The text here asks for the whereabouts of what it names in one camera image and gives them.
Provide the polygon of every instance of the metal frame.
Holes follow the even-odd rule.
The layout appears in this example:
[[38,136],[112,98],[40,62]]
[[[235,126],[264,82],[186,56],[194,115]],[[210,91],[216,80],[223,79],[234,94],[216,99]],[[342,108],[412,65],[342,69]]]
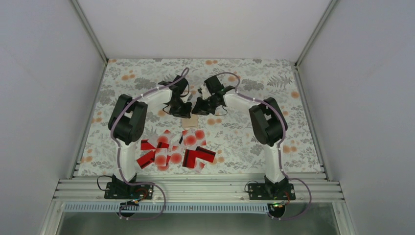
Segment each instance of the metal frame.
[[72,3],[74,10],[76,11],[76,14],[78,15],[79,19],[82,22],[82,25],[84,26],[85,30],[87,31],[89,37],[91,38],[93,44],[95,45],[96,50],[98,51],[99,55],[101,56],[101,59],[104,61],[105,65],[107,65],[108,58],[105,55],[104,49],[102,49],[101,44],[98,41],[98,38],[96,37],[95,33],[92,30],[92,27],[90,23],[88,22],[87,17],[84,14],[84,11],[81,8],[81,5],[78,3],[78,0],[70,0]]
[[85,148],[85,145],[87,143],[88,133],[89,133],[90,127],[91,127],[93,113],[95,111],[96,103],[98,102],[98,95],[99,95],[99,91],[100,91],[101,86],[102,86],[102,82],[104,80],[104,75],[105,75],[105,71],[106,70],[107,70],[107,66],[105,66],[104,69],[102,70],[101,78],[100,78],[99,84],[98,84],[98,90],[95,93],[95,97],[93,99],[93,104],[92,104],[92,107],[91,107],[91,110],[90,110],[90,114],[88,116],[88,122],[87,122],[87,124],[85,126],[84,133],[82,134],[82,139],[81,139],[81,142],[79,144],[79,148],[78,148],[77,154],[76,154],[76,156],[72,160],[72,164],[71,164],[72,167],[69,168],[69,171],[66,174],[66,178],[68,178],[68,179],[71,179],[72,178],[74,172],[77,170],[76,169],[77,166],[79,167],[79,164],[80,164],[82,155],[84,153],[84,148]]
[[305,44],[304,48],[302,49],[302,52],[301,52],[299,58],[296,61],[296,66],[300,66],[300,64],[304,60],[306,54],[310,50],[310,48],[313,45],[315,39],[320,34],[320,31],[323,28],[324,24],[326,23],[327,18],[333,12],[333,9],[337,5],[338,2],[339,2],[339,0],[331,0],[331,2],[328,4],[328,6],[327,6],[326,10],[324,11],[320,21],[318,22],[316,28],[314,29],[313,33],[311,34],[310,38],[308,39],[307,43]]
[[298,90],[299,90],[299,93],[300,93],[300,96],[301,96],[301,102],[302,102],[302,105],[304,107],[305,117],[307,118],[308,126],[310,128],[311,138],[313,139],[314,146],[316,148],[317,157],[319,158],[320,164],[324,168],[323,171],[326,173],[327,180],[330,181],[331,179],[333,179],[332,174],[330,172],[330,169],[328,169],[328,167],[327,167],[327,165],[325,164],[325,161],[324,161],[325,156],[323,155],[322,147],[321,147],[321,144],[319,142],[319,138],[317,136],[316,128],[314,126],[314,121],[311,117],[311,112],[310,112],[310,108],[309,108],[309,105],[308,105],[307,96],[305,94],[304,87],[302,85],[302,81],[301,81],[301,77],[300,77],[300,74],[299,74],[298,66],[296,66],[295,63],[291,62],[291,69],[293,70],[294,78],[296,80]]

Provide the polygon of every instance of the gray leaf pattern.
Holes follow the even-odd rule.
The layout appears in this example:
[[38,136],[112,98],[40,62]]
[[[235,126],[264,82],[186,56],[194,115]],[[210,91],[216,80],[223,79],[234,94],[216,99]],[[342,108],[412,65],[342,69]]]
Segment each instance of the gray leaf pattern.
[[[111,175],[116,171],[115,143],[111,140],[108,120],[121,94],[133,97],[154,88],[162,80],[172,81],[184,67],[190,68],[187,79],[193,93],[191,102],[199,96],[197,89],[208,77],[220,72],[237,72],[241,78],[240,91],[265,99],[273,97],[280,105],[288,123],[283,143],[282,162],[287,172],[316,172],[320,164],[308,123],[299,98],[290,63],[285,60],[261,59],[110,59],[104,74],[99,99],[94,111],[79,172],[81,175]],[[219,76],[222,83],[235,85],[233,76]],[[142,139],[169,129],[181,136],[181,120],[161,111],[164,105],[149,110]],[[254,137],[249,116],[227,107],[225,116],[199,116],[198,129],[205,132],[207,149],[216,152],[213,163],[205,162],[202,174],[263,173],[266,162],[263,146]],[[136,159],[145,152],[139,146]],[[180,164],[171,164],[159,171],[153,164],[145,169],[136,166],[137,174],[195,174]]]

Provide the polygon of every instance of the wire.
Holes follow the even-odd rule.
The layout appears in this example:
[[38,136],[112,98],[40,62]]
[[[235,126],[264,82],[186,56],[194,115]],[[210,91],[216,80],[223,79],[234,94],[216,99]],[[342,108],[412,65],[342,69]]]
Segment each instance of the wire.
[[247,191],[247,190],[246,190],[246,186],[248,186],[249,182],[255,182],[255,183],[259,184],[259,183],[258,183],[257,181],[255,181],[255,180],[249,180],[249,181],[245,184],[245,187],[244,187],[244,191],[245,191],[245,192],[247,192],[247,193],[249,193],[249,191]]
[[[136,186],[136,185],[153,185],[154,187],[156,187],[156,188],[158,188],[159,190],[160,190],[160,192],[162,193],[162,195],[163,195],[163,207],[161,208],[161,211],[158,213],[158,214],[156,214],[155,216],[153,216],[153,217],[150,217],[150,218],[131,218],[131,220],[152,220],[152,219],[155,219],[155,218],[158,218],[161,214],[163,214],[163,212],[164,212],[164,210],[166,209],[166,194],[164,193],[164,191],[163,191],[163,189],[160,187],[160,186],[158,186],[157,184],[154,184],[154,183],[152,183],[152,182],[136,182],[136,183],[130,183],[130,182],[128,182],[127,181],[127,179],[125,178],[125,176],[124,176],[124,174],[122,173],[122,168],[121,168],[121,161],[120,161],[120,155],[121,155],[121,143],[114,137],[114,130],[115,130],[115,127],[117,126],[117,124],[119,123],[119,121],[120,121],[120,119],[124,116],[124,114],[125,114],[125,112],[131,107],[131,105],[133,105],[137,100],[139,100],[139,99],[141,99],[141,98],[143,98],[144,96],[147,96],[147,95],[149,95],[149,94],[151,94],[151,93],[153,93],[153,92],[156,92],[156,91],[158,91],[158,90],[162,90],[162,89],[166,89],[166,88],[168,88],[168,87],[170,87],[170,86],[173,86],[174,84],[176,84],[176,83],[178,83],[178,82],[180,82],[184,77],[186,77],[186,75],[189,73],[189,68],[188,67],[186,67],[183,71],[182,71],[182,74],[181,74],[181,77],[179,78],[179,79],[177,79],[176,81],[174,81],[174,82],[172,82],[172,83],[170,83],[170,84],[168,84],[168,85],[166,85],[166,86],[163,86],[163,87],[156,87],[156,88],[153,88],[153,89],[151,89],[151,90],[149,90],[149,91],[146,91],[144,94],[141,94],[141,95],[139,95],[139,96],[137,96],[136,98],[134,98],[133,100],[131,100],[130,101],[130,103],[128,103],[125,107],[124,107],[124,109],[121,111],[121,113],[118,115],[118,117],[115,119],[115,121],[114,121],[114,123],[113,123],[113,126],[112,126],[112,128],[111,128],[111,132],[110,132],[110,135],[111,135],[111,139],[113,139],[114,141],[115,141],[115,143],[117,144],[117,157],[116,157],[116,159],[117,159],[117,167],[118,167],[118,171],[119,171],[119,174],[121,175],[121,178],[122,178],[122,180],[124,181],[124,183],[125,184],[127,184],[127,185],[130,185],[130,186]],[[119,213],[119,217],[120,218],[124,218],[124,219],[127,219],[127,217],[125,217],[125,216],[122,216],[121,215],[121,213]]]
[[181,95],[180,98],[186,97],[190,93],[190,85],[187,84],[187,94]]
[[226,114],[228,114],[228,111],[223,107],[223,105],[222,105],[222,109],[226,111],[225,114],[214,114],[214,116],[225,116]]
[[292,219],[296,219],[296,218],[299,218],[299,217],[303,216],[310,209],[310,206],[311,206],[311,200],[312,200],[311,190],[308,187],[308,185],[302,179],[299,179],[299,178],[290,178],[284,172],[284,169],[282,168],[281,144],[285,140],[285,134],[286,134],[286,131],[287,130],[285,129],[284,121],[283,121],[281,115],[276,111],[276,109],[274,107],[272,107],[267,102],[265,102],[265,101],[263,101],[261,99],[256,99],[256,98],[252,98],[252,97],[249,97],[247,95],[241,94],[238,91],[239,84],[241,83],[241,79],[239,78],[238,75],[236,75],[233,72],[220,72],[220,73],[216,74],[216,76],[219,76],[219,75],[222,75],[222,74],[230,74],[230,75],[235,76],[238,79],[238,83],[235,86],[235,93],[236,93],[237,96],[240,96],[240,97],[242,97],[242,98],[244,98],[246,100],[249,100],[249,101],[254,101],[254,102],[259,102],[261,104],[264,104],[265,106],[267,106],[269,109],[271,109],[275,113],[276,117],[278,118],[279,122],[281,123],[281,127],[282,127],[282,137],[281,137],[281,140],[277,143],[279,169],[281,170],[281,173],[284,175],[284,177],[286,177],[288,180],[291,180],[291,181],[292,180],[300,181],[307,188],[308,196],[309,196],[309,201],[308,201],[307,207],[300,214],[298,214],[296,216],[293,216],[293,217],[289,217],[289,218],[278,218],[278,220],[292,220]]
[[287,196],[287,204],[285,205],[288,205],[291,202],[290,195],[286,191],[284,191],[284,193]]
[[144,191],[143,198],[142,198],[142,200],[144,200],[147,197],[148,190],[146,190],[145,188],[139,188],[136,190],[136,192],[139,192],[139,191]]
[[101,190],[101,191],[107,191],[106,189],[102,189],[102,188],[101,188],[101,186],[99,186],[99,182],[98,182],[98,180],[99,180],[99,178],[101,178],[101,177],[108,177],[108,178],[112,178],[112,177],[111,177],[111,176],[109,176],[109,175],[101,175],[101,176],[98,176],[98,178],[96,179],[96,185],[98,185],[99,190]]
[[161,110],[163,110],[163,112],[165,112],[165,113],[167,113],[168,115],[171,115],[170,113],[168,113],[166,110],[164,110],[165,108],[167,108],[168,107],[168,105],[166,106],[166,107],[164,107],[164,108],[162,108]]

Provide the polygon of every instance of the floral pattern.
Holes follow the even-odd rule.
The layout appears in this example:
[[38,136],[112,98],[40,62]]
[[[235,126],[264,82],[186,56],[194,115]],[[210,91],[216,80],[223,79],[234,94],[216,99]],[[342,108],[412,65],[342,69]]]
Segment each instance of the floral pattern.
[[[241,84],[239,91],[251,97],[273,97],[278,102],[288,123],[283,145],[283,165],[287,172],[317,172],[320,164],[311,138],[307,119],[300,100],[290,63],[286,60],[248,59],[110,59],[100,88],[98,102],[79,167],[80,175],[111,175],[116,170],[115,143],[110,138],[108,120],[121,94],[133,97],[153,88],[162,80],[171,81],[184,67],[190,72],[186,79],[195,103],[197,89],[208,77],[223,71],[236,73]],[[234,76],[221,75],[226,85],[235,85]],[[165,129],[180,138],[181,119],[167,115],[160,106],[149,111],[142,138],[161,134]],[[265,172],[262,145],[254,137],[250,118],[226,107],[218,108],[217,115],[198,116],[198,129],[204,130],[207,149],[216,152],[213,163],[207,163],[202,174],[238,174]],[[136,158],[140,157],[137,149]],[[180,164],[170,164],[166,171],[158,171],[153,164],[137,174],[195,174]]]

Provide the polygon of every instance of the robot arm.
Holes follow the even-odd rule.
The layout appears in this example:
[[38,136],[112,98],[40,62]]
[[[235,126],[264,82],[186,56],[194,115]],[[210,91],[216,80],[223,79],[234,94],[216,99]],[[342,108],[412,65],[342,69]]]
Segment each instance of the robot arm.
[[[287,187],[288,179],[279,169],[278,150],[275,145],[282,138],[282,125],[287,129],[287,123],[283,119],[281,124],[275,113],[267,108],[266,105],[253,100],[247,100],[235,94],[234,87],[224,87],[216,76],[210,77],[205,81],[204,87],[199,90],[202,97],[197,98],[193,110],[190,102],[183,102],[180,96],[188,86],[186,79],[171,86],[170,89],[158,90],[139,101],[127,110],[120,122],[115,127],[114,137],[121,140],[120,167],[124,177],[128,181],[135,180],[136,171],[134,167],[136,142],[144,131],[145,117],[149,110],[161,104],[170,105],[170,114],[180,118],[190,118],[190,111],[193,114],[208,115],[214,114],[220,105],[236,108],[247,114],[251,118],[253,131],[257,140],[264,145],[264,157],[267,164],[265,170],[265,188],[269,196],[276,198],[281,191]],[[115,105],[114,111],[109,121],[109,129],[112,128],[114,120],[121,114],[122,110],[132,101],[132,97],[121,95]],[[273,98],[268,98],[264,102],[275,108],[283,117],[277,102]],[[115,177],[122,181],[119,171],[115,171]]]

